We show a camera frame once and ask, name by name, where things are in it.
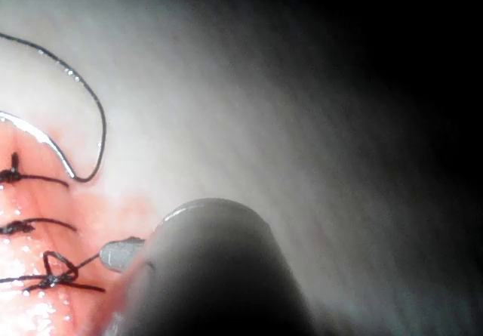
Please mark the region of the right arm needle driver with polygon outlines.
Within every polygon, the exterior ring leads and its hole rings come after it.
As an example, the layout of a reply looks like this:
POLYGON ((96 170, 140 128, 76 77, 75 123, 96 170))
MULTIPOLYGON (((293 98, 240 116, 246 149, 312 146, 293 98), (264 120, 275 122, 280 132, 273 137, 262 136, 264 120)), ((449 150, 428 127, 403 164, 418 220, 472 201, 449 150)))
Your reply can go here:
POLYGON ((169 213, 145 244, 154 267, 267 267, 275 239, 254 210, 227 199, 187 202, 169 213))

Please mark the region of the right arm needle driver jaw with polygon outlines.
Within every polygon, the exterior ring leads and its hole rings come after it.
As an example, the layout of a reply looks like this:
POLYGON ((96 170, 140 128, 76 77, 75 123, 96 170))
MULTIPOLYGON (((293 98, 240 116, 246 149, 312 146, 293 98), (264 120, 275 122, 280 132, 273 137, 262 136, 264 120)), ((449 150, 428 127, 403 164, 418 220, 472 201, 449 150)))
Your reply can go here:
POLYGON ((109 271, 122 273, 129 267, 145 242, 145 239, 134 236, 107 242, 100 249, 100 262, 109 271))

